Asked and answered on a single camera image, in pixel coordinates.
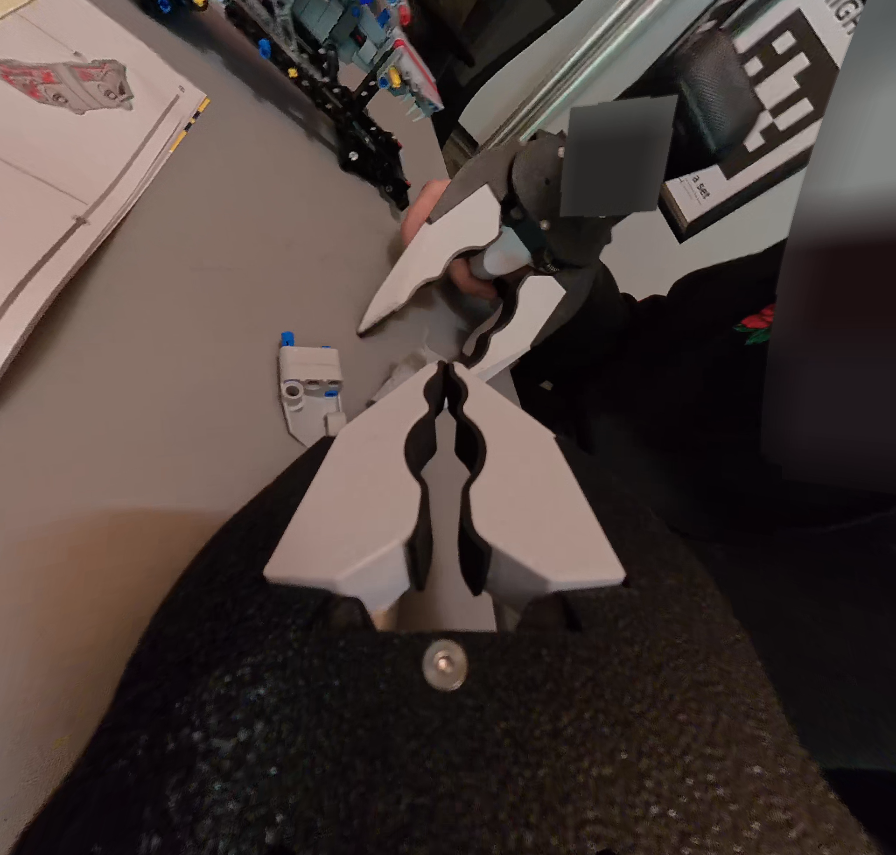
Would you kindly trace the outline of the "black toy vehicle model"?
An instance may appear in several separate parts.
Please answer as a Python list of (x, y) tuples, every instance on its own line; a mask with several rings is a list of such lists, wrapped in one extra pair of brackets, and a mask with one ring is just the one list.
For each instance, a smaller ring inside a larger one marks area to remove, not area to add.
[(409, 39), (409, 0), (134, 0), (171, 18), (220, 7), (227, 20), (332, 123), (341, 168), (398, 211), (409, 205), (395, 136), (367, 106), (378, 92), (409, 103), (409, 116), (443, 109), (435, 78)]

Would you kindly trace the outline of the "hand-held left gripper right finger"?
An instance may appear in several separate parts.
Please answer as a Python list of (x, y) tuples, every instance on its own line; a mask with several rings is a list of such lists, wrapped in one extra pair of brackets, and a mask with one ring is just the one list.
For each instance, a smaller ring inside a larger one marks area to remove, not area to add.
[(620, 585), (625, 570), (554, 434), (460, 364), (448, 366), (462, 488), (458, 555), (473, 595), (521, 612), (558, 592)]

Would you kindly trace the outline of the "grey desk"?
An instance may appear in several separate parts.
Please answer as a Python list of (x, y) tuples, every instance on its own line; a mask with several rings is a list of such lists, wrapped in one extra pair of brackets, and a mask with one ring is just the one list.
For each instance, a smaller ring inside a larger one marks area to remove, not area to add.
[(25, 828), (36, 853), (526, 850), (485, 696), (263, 577), (311, 468), (280, 332), (340, 350), (354, 413), (484, 309), (431, 289), (356, 338), (399, 252), (385, 200), (225, 23), (94, 1), (210, 108), (2, 380), (2, 853)]

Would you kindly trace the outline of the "grey brick assembly blue pins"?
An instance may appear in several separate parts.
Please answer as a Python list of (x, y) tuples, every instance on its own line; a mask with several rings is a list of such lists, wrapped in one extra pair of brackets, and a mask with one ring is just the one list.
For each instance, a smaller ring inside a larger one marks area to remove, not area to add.
[(294, 334), (284, 331), (280, 335), (278, 371), (288, 434), (305, 448), (338, 435), (347, 424), (339, 352), (329, 346), (299, 346)]

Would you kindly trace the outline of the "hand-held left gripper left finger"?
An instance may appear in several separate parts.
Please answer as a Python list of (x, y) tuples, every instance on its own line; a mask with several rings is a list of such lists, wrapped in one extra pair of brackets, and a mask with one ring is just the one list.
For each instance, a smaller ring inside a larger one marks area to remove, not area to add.
[(422, 472), (437, 449), (445, 370), (427, 364), (333, 439), (264, 569), (268, 582), (354, 598), (371, 613), (426, 588), (434, 539)]

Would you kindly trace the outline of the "black printed sweatshirt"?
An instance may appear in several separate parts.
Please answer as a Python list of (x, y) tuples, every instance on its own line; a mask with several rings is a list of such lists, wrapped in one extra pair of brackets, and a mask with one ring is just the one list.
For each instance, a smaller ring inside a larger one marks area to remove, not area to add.
[(761, 314), (786, 242), (642, 300), (602, 267), (578, 313), (512, 370), (523, 405), (680, 532), (793, 527), (794, 496), (760, 447)]

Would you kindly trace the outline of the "open building instruction booklet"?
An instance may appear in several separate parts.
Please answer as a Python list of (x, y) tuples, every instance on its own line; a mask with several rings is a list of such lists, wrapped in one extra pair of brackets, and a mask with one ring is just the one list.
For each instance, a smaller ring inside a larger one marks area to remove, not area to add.
[(89, 0), (2, 0), (1, 373), (209, 104)]

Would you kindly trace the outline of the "silver metal bar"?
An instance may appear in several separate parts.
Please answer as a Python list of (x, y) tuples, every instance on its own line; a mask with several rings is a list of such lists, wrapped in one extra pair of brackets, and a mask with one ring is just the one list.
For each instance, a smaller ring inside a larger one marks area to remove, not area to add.
[(483, 150), (525, 142), (569, 109), (638, 38), (671, 0), (617, 0), (612, 9), (550, 75), (485, 140)]

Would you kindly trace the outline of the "person's right hand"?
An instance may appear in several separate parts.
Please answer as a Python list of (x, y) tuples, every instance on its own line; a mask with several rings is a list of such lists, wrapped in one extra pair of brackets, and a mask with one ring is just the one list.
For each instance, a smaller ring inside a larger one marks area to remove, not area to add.
[[(431, 212), (451, 182), (449, 177), (431, 179), (420, 189), (417, 198), (409, 205), (400, 223), (399, 235), (403, 251), (428, 224)], [(492, 281), (482, 280), (473, 274), (469, 265), (469, 259), (473, 255), (473, 251), (466, 250), (454, 256), (444, 272), (444, 278), (449, 280), (460, 294), (494, 303), (498, 299), (497, 288)]]

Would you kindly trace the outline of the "grey curved toy panel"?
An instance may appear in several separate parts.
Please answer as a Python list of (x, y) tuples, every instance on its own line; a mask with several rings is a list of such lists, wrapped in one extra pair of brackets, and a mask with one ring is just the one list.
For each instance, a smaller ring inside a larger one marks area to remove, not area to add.
[(413, 378), (426, 365), (427, 361), (417, 353), (410, 354), (396, 363), (384, 383), (367, 401), (366, 406), (370, 408), (375, 403), (382, 401), (391, 392)]

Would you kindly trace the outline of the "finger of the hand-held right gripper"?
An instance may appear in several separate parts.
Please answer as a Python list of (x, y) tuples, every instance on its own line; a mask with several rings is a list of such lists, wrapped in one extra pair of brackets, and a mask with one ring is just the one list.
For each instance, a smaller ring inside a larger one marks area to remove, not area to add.
[(502, 283), (501, 306), (462, 347), (462, 364), (483, 381), (511, 367), (531, 349), (566, 296), (564, 287), (549, 275), (526, 274)]
[(480, 187), (438, 220), (424, 222), (368, 304), (357, 326), (360, 337), (402, 309), (423, 286), (442, 278), (451, 262), (484, 251), (501, 230), (501, 205)]

